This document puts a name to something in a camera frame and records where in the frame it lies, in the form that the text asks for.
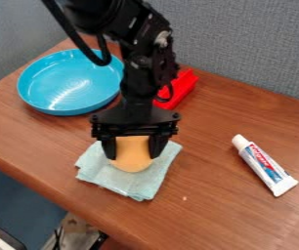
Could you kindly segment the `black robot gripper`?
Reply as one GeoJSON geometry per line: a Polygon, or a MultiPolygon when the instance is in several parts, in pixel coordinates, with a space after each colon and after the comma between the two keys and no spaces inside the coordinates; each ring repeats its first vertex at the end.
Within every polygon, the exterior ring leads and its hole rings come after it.
{"type": "Polygon", "coordinates": [[[181,114],[153,104],[121,101],[91,117],[91,136],[101,141],[105,157],[116,159],[116,138],[149,136],[149,158],[160,156],[168,137],[177,134],[181,114]]]}

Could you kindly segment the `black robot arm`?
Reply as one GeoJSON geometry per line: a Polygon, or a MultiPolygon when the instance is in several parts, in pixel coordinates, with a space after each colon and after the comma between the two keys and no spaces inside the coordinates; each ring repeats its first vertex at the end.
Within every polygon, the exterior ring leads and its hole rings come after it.
{"type": "Polygon", "coordinates": [[[111,63],[105,37],[120,44],[121,101],[91,118],[105,156],[117,158],[117,138],[147,136],[149,157],[157,158],[180,120],[177,112],[153,105],[165,101],[157,92],[172,88],[179,71],[169,21],[144,0],[68,0],[64,6],[45,0],[45,5],[93,63],[111,63]]]}

